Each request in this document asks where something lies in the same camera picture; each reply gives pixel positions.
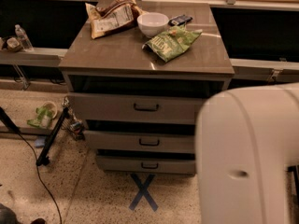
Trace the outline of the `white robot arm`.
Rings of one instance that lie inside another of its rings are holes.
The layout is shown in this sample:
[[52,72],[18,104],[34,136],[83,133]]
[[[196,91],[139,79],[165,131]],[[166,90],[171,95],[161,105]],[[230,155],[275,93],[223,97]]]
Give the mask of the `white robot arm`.
[[299,159],[299,84],[209,98],[195,158],[202,224],[292,224],[286,173]]

